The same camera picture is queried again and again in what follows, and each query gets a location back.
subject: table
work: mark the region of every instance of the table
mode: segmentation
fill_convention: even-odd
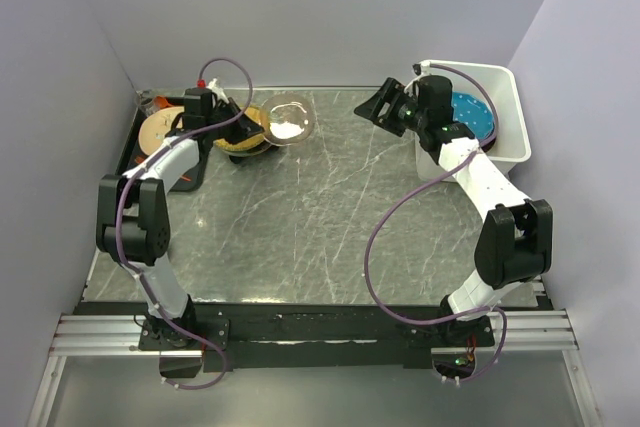
[[[284,90],[261,89],[260,105]],[[364,249],[374,225],[420,185],[410,133],[395,137],[353,114],[372,89],[298,89],[316,109],[302,144],[234,165],[211,152],[203,185],[168,196],[176,276],[199,302],[367,304]],[[246,92],[230,92],[242,104]],[[378,235],[374,286],[386,302],[438,304],[472,272],[481,220],[455,183],[407,202]],[[138,301],[100,253],[85,301]],[[536,306],[531,285],[503,300]]]

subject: wall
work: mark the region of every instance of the wall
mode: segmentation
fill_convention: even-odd
[[[184,87],[214,55],[261,85],[380,85],[424,58],[506,64],[543,0],[90,0],[134,84]],[[225,75],[239,84],[237,73]]]
[[[0,0],[0,95],[0,412],[18,426],[81,293],[132,90],[84,0]]]
[[[547,277],[606,425],[640,403],[640,0],[545,0],[510,67],[533,157],[516,181],[555,209]]]

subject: purple hose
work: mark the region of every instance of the purple hose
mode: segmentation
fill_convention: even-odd
[[[441,65],[441,64],[431,64],[431,67],[433,67],[434,69],[446,70],[448,72],[452,72],[454,74],[457,74],[457,75],[467,79],[469,82],[471,82],[473,85],[476,86],[476,88],[480,91],[480,93],[487,100],[487,104],[489,104],[489,108],[491,109],[491,113],[493,114],[493,119],[494,119],[493,122],[494,122],[494,126],[495,126],[494,129],[493,129],[493,132],[491,133],[491,135],[480,143],[480,147],[483,147],[484,145],[486,145],[489,142],[493,141],[498,135],[498,125],[499,125],[498,124],[498,114],[497,114],[497,111],[496,111],[496,106],[493,103],[493,100],[491,99],[491,97],[489,96],[487,91],[475,79],[473,79],[469,75],[465,74],[464,72],[461,72],[458,69],[454,69],[453,67],[448,67],[446,65]],[[440,317],[438,319],[431,319],[431,320],[410,319],[409,317],[405,317],[405,316],[400,315],[400,314],[394,312],[393,310],[391,310],[389,307],[387,307],[387,305],[385,305],[385,303],[380,299],[380,297],[378,297],[378,294],[376,293],[375,289],[373,288],[373,283],[371,282],[371,273],[369,271],[369,257],[371,256],[371,248],[373,247],[373,241],[375,240],[376,236],[378,235],[378,233],[380,232],[380,230],[382,229],[384,224],[387,222],[387,220],[389,220],[389,217],[391,217],[393,215],[393,213],[396,210],[398,210],[398,208],[400,208],[401,205],[403,205],[405,202],[407,202],[408,200],[410,200],[413,197],[415,197],[416,195],[418,195],[420,192],[428,189],[429,187],[432,187],[433,185],[437,184],[438,182],[441,182],[444,179],[446,179],[447,177],[450,177],[451,175],[453,175],[453,174],[459,172],[460,170],[464,169],[466,166],[468,166],[471,163],[471,161],[474,159],[476,154],[477,154],[477,152],[471,152],[469,154],[469,156],[460,165],[458,165],[455,169],[452,169],[452,170],[447,171],[447,172],[443,172],[441,175],[439,175],[435,179],[430,180],[426,184],[421,185],[417,189],[412,190],[407,195],[405,195],[402,199],[400,199],[398,202],[396,202],[384,214],[382,219],[380,219],[378,224],[373,229],[373,232],[371,233],[371,236],[369,237],[369,241],[367,242],[367,247],[366,247],[366,249],[364,251],[364,280],[365,280],[365,282],[367,284],[367,289],[369,289],[369,294],[371,295],[371,298],[373,299],[373,301],[378,305],[378,307],[380,307],[380,309],[385,314],[389,315],[391,318],[393,318],[393,319],[395,319],[395,320],[397,320],[399,322],[403,322],[403,323],[409,324],[409,325],[416,325],[416,326],[436,325],[436,324],[441,324],[443,322],[449,322],[451,320],[455,320],[455,319],[458,319],[460,317],[464,317],[466,315],[476,314],[476,313],[479,313],[479,312],[488,312],[488,311],[491,310],[490,307],[478,307],[478,308],[475,308],[475,309],[470,309],[470,310],[466,310],[464,312],[460,312],[458,314],[446,315],[446,316]],[[493,355],[493,357],[491,358],[491,360],[482,369],[480,369],[475,374],[471,375],[470,377],[467,377],[466,379],[460,379],[461,382],[462,381],[468,382],[468,381],[476,379],[479,376],[481,376],[482,374],[484,374],[496,362],[496,360],[500,356],[500,353],[502,352],[502,349],[504,347],[504,343],[505,343],[505,340],[506,340],[507,316],[504,314],[502,309],[500,309],[499,307],[494,307],[493,310],[498,312],[500,314],[500,316],[502,317],[502,322],[503,322],[502,329],[503,330],[502,330],[502,336],[500,338],[500,343],[498,344],[496,352]]]
[[[249,76],[249,73],[245,70],[244,67],[242,67],[242,65],[240,65],[238,62],[236,62],[233,59],[229,59],[227,57],[217,57],[214,59],[211,59],[209,61],[207,61],[207,63],[205,63],[205,65],[202,67],[202,69],[200,69],[200,73],[198,74],[198,80],[202,79],[202,76],[204,75],[204,70],[211,64],[213,64],[214,62],[220,62],[220,61],[224,61],[224,62],[229,62],[233,65],[235,65],[238,69],[240,69],[242,71],[242,73],[244,74],[245,78],[247,79],[247,84],[249,85],[249,97],[247,99],[247,102],[245,103],[244,107],[242,108],[242,110],[240,112],[238,112],[236,115],[234,115],[232,118],[225,120],[224,122],[220,122],[214,125],[208,125],[206,127],[202,127],[200,129],[197,130],[193,130],[191,132],[187,132],[186,134],[181,135],[180,137],[178,137],[170,146],[162,146],[160,149],[158,149],[156,152],[154,152],[151,157],[149,157],[144,164],[147,165],[147,167],[151,167],[152,165],[154,165],[164,154],[166,154],[174,145],[178,145],[180,142],[183,142],[187,139],[190,139],[191,137],[194,137],[196,135],[200,135],[200,134],[204,134],[207,132],[211,132],[212,130],[215,129],[219,129],[220,127],[225,127],[229,124],[232,124],[234,122],[236,122],[240,117],[242,117],[242,115],[245,113],[245,111],[247,110],[247,108],[249,107],[249,105],[251,105],[251,99],[253,98],[253,82],[251,81],[251,77]],[[127,256],[124,252],[124,246],[122,244],[122,218],[124,216],[124,209],[125,209],[125,204],[127,201],[127,197],[129,195],[129,191],[131,190],[131,187],[133,186],[134,182],[139,179],[144,173],[146,172],[146,170],[144,169],[138,169],[130,178],[129,180],[127,180],[127,183],[124,185],[124,188],[122,189],[122,194],[120,195],[120,200],[118,201],[118,209],[116,211],[116,250],[118,251],[118,257],[120,258],[120,265],[127,267],[128,269],[130,269],[131,271],[135,272],[136,274],[138,274],[140,276],[140,285],[142,286],[142,288],[144,289],[145,293],[147,294],[147,296],[149,297],[149,299],[151,300],[151,302],[153,304],[155,304],[156,310],[158,311],[158,313],[160,314],[160,316],[162,317],[162,319],[176,332],[179,332],[180,334],[189,337],[193,340],[197,340],[198,342],[206,345],[207,347],[212,348],[213,350],[215,350],[218,355],[220,355],[220,357],[222,358],[222,370],[220,372],[220,374],[213,380],[211,380],[210,382],[201,384],[201,385],[183,385],[183,384],[179,384],[178,382],[175,382],[174,380],[170,380],[170,379],[166,379],[166,383],[169,385],[174,386],[177,389],[182,389],[182,390],[201,390],[201,389],[206,389],[208,387],[211,387],[212,385],[217,384],[218,382],[220,382],[222,380],[222,378],[224,377],[224,374],[226,374],[228,368],[229,368],[229,361],[227,360],[227,356],[225,355],[224,351],[216,344],[214,344],[213,342],[200,337],[199,335],[196,335],[192,332],[189,332],[186,329],[183,329],[182,327],[180,327],[179,325],[177,325],[175,322],[173,322],[170,318],[169,315],[167,314],[166,310],[164,310],[164,308],[158,303],[158,299],[155,296],[153,290],[151,289],[151,286],[149,285],[149,283],[147,282],[147,280],[144,277],[144,272],[137,268],[135,265],[133,265],[132,263],[130,263],[127,260]]]

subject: purple cable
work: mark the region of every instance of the purple cable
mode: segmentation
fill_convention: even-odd
[[[196,129],[196,130],[193,130],[191,132],[187,132],[186,134],[181,135],[174,142],[172,142],[171,146],[167,146],[167,145],[162,146],[160,149],[158,149],[156,152],[154,152],[153,155],[151,155],[151,157],[149,157],[144,162],[144,164],[146,164],[147,168],[151,167],[152,165],[154,165],[173,146],[178,145],[180,142],[183,142],[183,141],[185,141],[187,139],[190,139],[191,137],[194,137],[194,136],[197,136],[197,135],[200,135],[200,134],[204,134],[204,133],[207,133],[207,132],[211,132],[212,130],[215,130],[215,129],[219,129],[220,127],[225,127],[227,125],[230,125],[230,124],[236,122],[245,113],[245,111],[247,110],[247,108],[251,104],[251,99],[253,98],[253,82],[251,81],[251,77],[249,76],[249,72],[247,72],[245,70],[245,68],[242,65],[240,65],[238,62],[236,62],[233,59],[227,58],[227,57],[216,57],[214,59],[211,59],[211,60],[207,61],[204,64],[202,69],[200,69],[198,80],[202,79],[202,76],[204,75],[204,70],[209,65],[213,64],[214,62],[221,62],[221,61],[229,62],[229,63],[235,65],[238,69],[240,69],[240,71],[242,71],[242,73],[244,74],[245,78],[247,79],[247,84],[249,85],[249,97],[247,98],[247,102],[245,103],[245,105],[242,108],[242,110],[240,112],[238,112],[236,115],[234,115],[232,118],[230,118],[228,120],[225,120],[224,122],[219,122],[219,123],[214,124],[214,125],[208,125],[206,127],[202,127],[200,129]],[[126,204],[126,201],[127,201],[127,197],[129,195],[129,191],[131,190],[131,187],[133,186],[135,181],[137,179],[139,179],[145,172],[146,172],[145,169],[138,169],[129,178],[129,180],[127,180],[127,183],[124,185],[124,188],[122,189],[122,194],[120,195],[120,200],[118,201],[118,209],[116,211],[116,250],[118,251],[118,257],[120,258],[120,264],[122,266],[124,266],[124,267],[127,267],[128,269],[130,269],[131,271],[135,272],[136,274],[138,274],[140,276],[140,285],[144,289],[145,293],[147,294],[147,296],[149,297],[151,302],[158,306],[158,307],[156,307],[156,310],[158,311],[158,313],[160,314],[162,319],[173,330],[175,330],[176,332],[179,332],[180,334],[182,334],[184,336],[187,336],[187,337],[189,337],[189,338],[191,338],[193,340],[197,340],[198,342],[206,345],[207,347],[212,348],[222,358],[222,370],[221,370],[220,374],[218,376],[216,376],[216,378],[211,380],[210,382],[207,382],[207,383],[204,383],[204,384],[201,384],[201,385],[183,385],[183,384],[179,384],[178,382],[175,382],[174,380],[166,379],[165,380],[166,383],[169,384],[169,385],[174,386],[177,389],[182,389],[182,390],[201,390],[201,389],[206,389],[206,388],[211,387],[212,385],[215,385],[218,382],[220,382],[222,380],[222,378],[224,377],[224,375],[227,373],[227,370],[229,368],[229,361],[227,360],[227,356],[225,355],[224,351],[218,345],[216,345],[213,342],[205,339],[204,337],[200,337],[199,335],[194,334],[193,332],[189,332],[188,330],[183,329],[182,327],[177,325],[175,322],[173,322],[169,318],[169,315],[167,314],[167,311],[164,310],[164,308],[158,303],[158,298],[155,296],[153,290],[151,289],[151,286],[149,285],[149,283],[145,279],[144,272],[141,269],[139,269],[138,267],[136,267],[135,265],[133,265],[132,263],[130,263],[129,260],[127,260],[127,256],[126,256],[126,254],[124,252],[124,246],[122,244],[122,218],[124,216],[125,204]]]
[[[497,111],[496,111],[496,106],[493,103],[493,100],[491,100],[491,97],[489,96],[487,91],[474,78],[472,78],[471,76],[465,74],[464,72],[461,72],[458,69],[454,69],[453,67],[448,67],[446,65],[441,65],[441,64],[431,64],[431,67],[433,67],[434,69],[446,70],[448,72],[452,72],[454,74],[457,74],[457,75],[467,79],[469,82],[471,82],[480,91],[480,93],[487,100],[487,104],[489,104],[489,108],[491,109],[491,113],[493,114],[493,122],[494,122],[493,132],[491,133],[491,135],[489,137],[487,137],[485,140],[480,142],[480,147],[483,147],[486,144],[488,144],[489,142],[493,141],[498,135],[498,125],[499,125],[498,124],[498,114],[497,114]],[[373,241],[375,240],[376,236],[378,235],[378,233],[380,232],[380,230],[382,229],[384,224],[387,222],[387,220],[389,220],[389,217],[391,217],[393,215],[393,213],[396,210],[398,210],[398,208],[400,208],[400,206],[402,206],[405,202],[407,202],[408,200],[410,200],[413,197],[415,197],[416,195],[418,195],[420,192],[423,192],[424,190],[428,189],[429,187],[432,187],[433,185],[437,184],[438,182],[441,182],[444,179],[446,179],[447,177],[450,177],[451,175],[454,175],[455,173],[457,173],[457,172],[461,171],[462,169],[464,169],[466,166],[468,166],[471,163],[471,161],[473,161],[473,159],[475,158],[476,154],[477,154],[476,151],[471,152],[469,154],[469,156],[466,159],[464,159],[464,161],[462,161],[462,163],[460,165],[458,165],[455,169],[443,172],[441,175],[439,175],[435,179],[430,180],[426,184],[421,185],[417,189],[414,189],[411,192],[409,192],[407,195],[405,195],[402,199],[400,199],[398,202],[396,202],[384,214],[382,219],[380,219],[378,224],[373,229],[373,232],[371,233],[371,236],[369,237],[369,241],[367,242],[367,247],[366,247],[366,249],[364,251],[364,280],[365,280],[365,282],[367,284],[367,289],[369,289],[369,294],[371,295],[371,298],[373,299],[373,301],[378,305],[378,307],[380,307],[380,309],[385,314],[389,315],[391,318],[393,318],[393,319],[395,319],[395,320],[397,320],[399,322],[403,322],[403,323],[409,324],[409,325],[416,325],[416,326],[436,325],[436,324],[441,324],[443,322],[449,322],[451,320],[455,320],[455,319],[458,319],[460,317],[464,317],[466,315],[476,314],[476,313],[479,313],[479,312],[491,311],[490,307],[477,307],[475,309],[466,310],[464,312],[459,312],[457,314],[446,315],[446,316],[440,317],[438,319],[431,319],[431,320],[410,319],[409,317],[405,317],[405,316],[400,315],[400,314],[394,312],[393,310],[391,310],[389,307],[387,307],[387,305],[385,305],[385,303],[380,299],[380,297],[378,297],[378,294],[376,293],[375,289],[373,288],[373,283],[371,282],[371,273],[369,271],[369,257],[371,256],[371,248],[373,247]],[[506,341],[507,316],[505,315],[504,311],[502,309],[500,309],[499,307],[494,307],[493,310],[498,312],[500,314],[500,316],[502,317],[503,326],[502,326],[502,336],[500,338],[500,343],[498,344],[498,347],[497,347],[493,357],[491,358],[491,360],[482,369],[480,369],[475,374],[471,375],[470,377],[467,377],[466,379],[460,379],[461,382],[463,382],[463,381],[464,382],[468,382],[470,380],[473,380],[473,379],[476,379],[476,378],[480,377],[487,370],[489,370],[489,368],[498,360],[498,357],[500,356],[500,353],[502,352],[502,349],[504,347],[504,343]]]

